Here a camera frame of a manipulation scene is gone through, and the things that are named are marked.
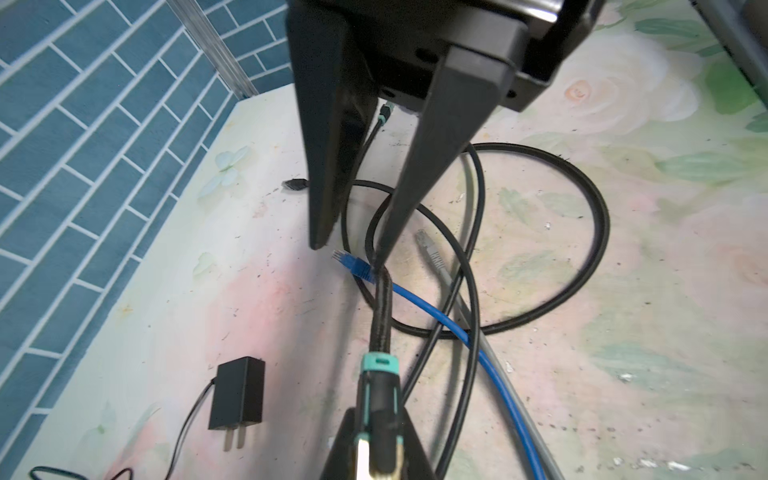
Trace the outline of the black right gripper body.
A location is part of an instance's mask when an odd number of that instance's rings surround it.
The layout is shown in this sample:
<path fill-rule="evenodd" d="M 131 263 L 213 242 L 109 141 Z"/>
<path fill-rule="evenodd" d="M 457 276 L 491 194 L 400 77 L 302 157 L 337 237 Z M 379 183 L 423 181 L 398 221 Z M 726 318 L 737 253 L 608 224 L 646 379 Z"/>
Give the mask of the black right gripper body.
<path fill-rule="evenodd" d="M 291 1 L 297 96 L 359 110 L 379 98 L 422 108 L 453 49 L 512 72 L 501 106 L 525 110 L 590 35 L 601 1 Z"/>

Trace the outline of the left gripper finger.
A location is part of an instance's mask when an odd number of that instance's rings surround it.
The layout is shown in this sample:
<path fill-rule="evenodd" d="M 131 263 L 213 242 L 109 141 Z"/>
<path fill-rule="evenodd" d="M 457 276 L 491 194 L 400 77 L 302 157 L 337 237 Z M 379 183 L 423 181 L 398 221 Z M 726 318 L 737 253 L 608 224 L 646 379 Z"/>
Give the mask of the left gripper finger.
<path fill-rule="evenodd" d="M 407 411 L 403 412 L 402 433 L 404 466 L 401 478 L 406 480 L 436 480 L 435 472 Z"/>
<path fill-rule="evenodd" d="M 362 433 L 360 408 L 347 409 L 320 474 L 321 480 L 358 478 L 358 441 Z"/>

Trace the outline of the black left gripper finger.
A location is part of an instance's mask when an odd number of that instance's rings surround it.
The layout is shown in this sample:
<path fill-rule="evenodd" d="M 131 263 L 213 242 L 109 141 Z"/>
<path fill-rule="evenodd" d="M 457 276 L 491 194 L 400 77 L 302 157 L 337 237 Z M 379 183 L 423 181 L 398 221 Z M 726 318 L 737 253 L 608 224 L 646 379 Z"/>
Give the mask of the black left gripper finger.
<path fill-rule="evenodd" d="M 320 1 L 286 16 L 309 182 L 309 246 L 329 241 L 362 161 L 378 90 L 348 20 Z"/>
<path fill-rule="evenodd" d="M 506 95 L 515 73 L 509 63 L 459 47 L 449 49 L 433 75 L 381 226 L 375 267 L 384 266 L 414 210 Z"/>

